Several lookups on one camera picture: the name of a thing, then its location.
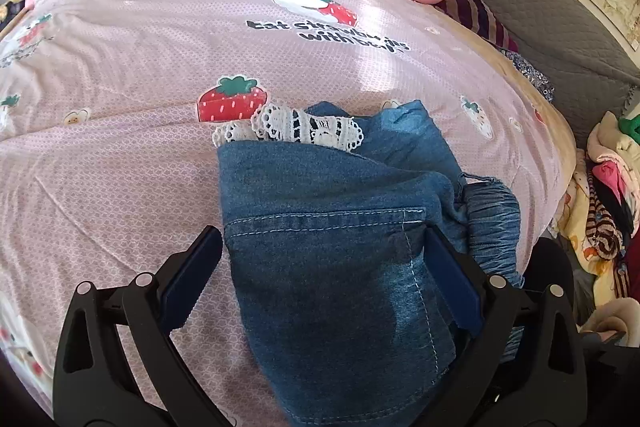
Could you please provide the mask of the blue denim pants lace hem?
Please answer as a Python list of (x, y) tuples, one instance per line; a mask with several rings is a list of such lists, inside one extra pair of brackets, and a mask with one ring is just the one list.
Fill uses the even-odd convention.
[(428, 260), (457, 251), (521, 286), (516, 197), (464, 173), (418, 101), (270, 104), (215, 142), (242, 323), (290, 423), (411, 424), (457, 354)]

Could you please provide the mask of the pile of colourful clothes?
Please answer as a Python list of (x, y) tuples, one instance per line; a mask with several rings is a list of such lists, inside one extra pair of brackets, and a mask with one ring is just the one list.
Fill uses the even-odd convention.
[(576, 150), (550, 232), (572, 265), (573, 313), (585, 332), (639, 344), (639, 109), (605, 113)]

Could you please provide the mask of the grey quilted headboard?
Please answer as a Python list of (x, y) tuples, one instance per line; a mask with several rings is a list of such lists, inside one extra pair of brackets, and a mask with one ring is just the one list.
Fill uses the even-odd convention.
[(637, 100), (639, 67), (578, 0), (484, 0), (550, 80), (553, 105), (584, 146), (605, 113), (617, 116)]

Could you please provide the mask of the blue floral pillow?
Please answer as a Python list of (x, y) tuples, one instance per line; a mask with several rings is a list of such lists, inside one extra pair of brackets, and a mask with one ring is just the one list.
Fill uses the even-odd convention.
[(547, 102), (552, 103), (554, 101), (554, 87), (543, 72), (536, 69), (531, 62), (527, 61), (518, 52), (506, 48), (500, 48), (499, 51), (512, 62), (515, 69), (529, 81)]

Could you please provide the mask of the pink strawberry print bedsheet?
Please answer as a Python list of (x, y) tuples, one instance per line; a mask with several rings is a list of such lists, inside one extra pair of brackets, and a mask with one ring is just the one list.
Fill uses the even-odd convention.
[[(489, 138), (411, 0), (36, 0), (1, 43), (1, 349), (45, 410), (75, 286), (129, 282), (221, 221), (221, 80), (354, 115), (421, 101), (457, 161)], [(470, 170), (460, 167), (469, 173)]]

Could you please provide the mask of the purple striped pillow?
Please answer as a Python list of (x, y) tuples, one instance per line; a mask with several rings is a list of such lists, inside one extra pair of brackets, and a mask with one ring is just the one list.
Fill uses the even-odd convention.
[(518, 52), (510, 31), (484, 0), (442, 0), (435, 8), (496, 48)]

